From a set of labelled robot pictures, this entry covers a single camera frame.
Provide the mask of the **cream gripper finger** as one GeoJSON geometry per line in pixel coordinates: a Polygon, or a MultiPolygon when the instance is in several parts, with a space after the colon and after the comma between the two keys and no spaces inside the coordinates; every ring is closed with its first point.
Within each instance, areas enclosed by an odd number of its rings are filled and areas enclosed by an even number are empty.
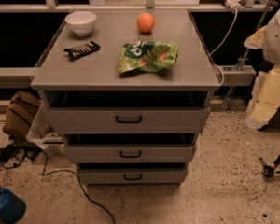
{"type": "Polygon", "coordinates": [[[262,49],[266,30],[267,26],[259,28],[254,34],[245,40],[244,46],[248,49],[262,49]]]}
{"type": "Polygon", "coordinates": [[[246,125],[261,129],[269,123],[280,108],[280,65],[268,73],[260,71],[252,90],[252,99],[247,108],[246,125]]]}

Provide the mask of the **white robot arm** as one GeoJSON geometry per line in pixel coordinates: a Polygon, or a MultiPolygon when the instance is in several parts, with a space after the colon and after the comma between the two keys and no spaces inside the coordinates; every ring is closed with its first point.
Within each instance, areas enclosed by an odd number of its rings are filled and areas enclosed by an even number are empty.
{"type": "Polygon", "coordinates": [[[273,64],[268,72],[259,72],[247,108],[246,125],[261,129],[269,123],[280,108],[280,9],[267,25],[248,37],[244,46],[262,49],[263,58],[273,64]]]}

